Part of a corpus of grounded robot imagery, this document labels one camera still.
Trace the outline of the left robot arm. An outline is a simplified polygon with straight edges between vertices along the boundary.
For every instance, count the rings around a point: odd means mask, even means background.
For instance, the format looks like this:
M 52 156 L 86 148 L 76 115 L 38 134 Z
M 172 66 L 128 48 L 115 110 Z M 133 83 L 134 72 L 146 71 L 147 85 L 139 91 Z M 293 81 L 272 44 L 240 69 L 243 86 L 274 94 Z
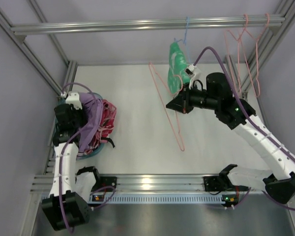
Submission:
M 76 170 L 80 130 L 86 124 L 82 108 L 60 104 L 54 111 L 55 173 L 49 196 L 42 200 L 41 206 L 55 231 L 73 233 L 77 226 L 89 222 L 88 200 L 99 176 L 95 167 Z

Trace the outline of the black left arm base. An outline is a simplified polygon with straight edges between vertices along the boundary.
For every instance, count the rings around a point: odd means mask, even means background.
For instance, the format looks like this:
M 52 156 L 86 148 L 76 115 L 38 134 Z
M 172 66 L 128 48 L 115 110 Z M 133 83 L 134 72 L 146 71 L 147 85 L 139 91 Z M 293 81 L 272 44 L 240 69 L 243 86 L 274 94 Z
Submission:
M 102 176 L 97 169 L 95 169 L 93 173 L 95 176 L 95 185 L 91 189 L 92 192 L 105 186 L 116 188 L 118 180 L 116 176 Z

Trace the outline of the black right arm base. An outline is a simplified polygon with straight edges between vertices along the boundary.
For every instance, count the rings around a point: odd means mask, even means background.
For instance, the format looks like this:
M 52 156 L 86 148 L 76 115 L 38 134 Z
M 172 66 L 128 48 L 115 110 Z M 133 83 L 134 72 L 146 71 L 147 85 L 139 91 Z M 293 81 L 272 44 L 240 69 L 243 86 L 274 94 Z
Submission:
M 236 164 L 230 164 L 217 175 L 203 177 L 205 191 L 223 192 L 235 190 L 235 186 L 228 178 L 228 174 L 235 167 L 237 167 Z

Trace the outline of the pink wire hanger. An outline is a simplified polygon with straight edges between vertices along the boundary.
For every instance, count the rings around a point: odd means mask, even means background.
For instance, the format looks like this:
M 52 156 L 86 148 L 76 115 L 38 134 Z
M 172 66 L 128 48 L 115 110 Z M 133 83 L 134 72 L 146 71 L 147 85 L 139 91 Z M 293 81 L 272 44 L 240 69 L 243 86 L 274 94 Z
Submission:
M 165 80 L 162 78 L 162 76 L 159 74 L 159 72 L 156 70 L 154 64 L 151 61 L 148 63 L 148 69 L 149 69 L 150 75 L 152 77 L 153 83 L 155 85 L 158 97 L 159 97 L 159 99 L 161 101 L 163 110 L 164 110 L 164 112 L 166 114 L 166 118 L 167 118 L 167 120 L 169 122 L 171 130 L 172 130 L 173 135 L 175 137 L 176 143 L 177 143 L 180 151 L 184 152 L 185 151 L 185 143 L 184 143 L 184 138 L 183 138 L 183 136 L 181 134 L 181 125 L 180 125 L 180 121 L 179 121 L 179 118 L 178 118 L 178 114 L 177 114 L 177 112 L 175 112 L 175 119 L 176 119 L 176 125 L 177 125 L 177 128 L 175 129 L 174 124 L 172 122 L 172 119 L 170 118 L 168 109 L 166 108 L 166 104 L 165 104 L 165 102 L 163 100 L 163 97 L 161 95 L 159 85 L 158 85 L 158 83 L 156 81 L 156 78 L 158 78 L 160 80 L 161 84 L 166 89 L 168 95 L 170 95 L 171 98 L 174 98 L 175 95 L 178 95 L 178 92 L 174 92 L 174 93 L 171 92 L 169 86 L 167 85 Z

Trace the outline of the purple trousers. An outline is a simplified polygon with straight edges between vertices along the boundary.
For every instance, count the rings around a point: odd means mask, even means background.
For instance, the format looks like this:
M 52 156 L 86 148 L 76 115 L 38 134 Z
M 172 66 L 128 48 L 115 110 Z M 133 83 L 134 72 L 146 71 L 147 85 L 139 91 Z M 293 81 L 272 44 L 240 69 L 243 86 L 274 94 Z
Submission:
M 87 117 L 86 127 L 82 129 L 79 152 L 83 156 L 88 149 L 91 149 L 91 142 L 100 126 L 103 114 L 103 99 L 97 93 L 79 92 L 80 102 Z

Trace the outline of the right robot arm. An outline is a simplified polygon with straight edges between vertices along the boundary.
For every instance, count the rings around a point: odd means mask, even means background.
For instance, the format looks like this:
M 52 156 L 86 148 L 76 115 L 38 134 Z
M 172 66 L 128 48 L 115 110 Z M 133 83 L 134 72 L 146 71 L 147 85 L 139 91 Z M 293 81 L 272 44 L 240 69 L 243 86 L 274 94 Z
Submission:
M 242 137 L 267 164 L 267 170 L 228 165 L 216 179 L 223 191 L 236 186 L 254 188 L 280 204 L 295 195 L 295 156 L 284 149 L 245 100 L 235 98 L 225 74 L 207 75 L 206 88 L 202 90 L 184 84 L 166 108 L 182 114 L 194 108 L 213 110 L 217 119 Z

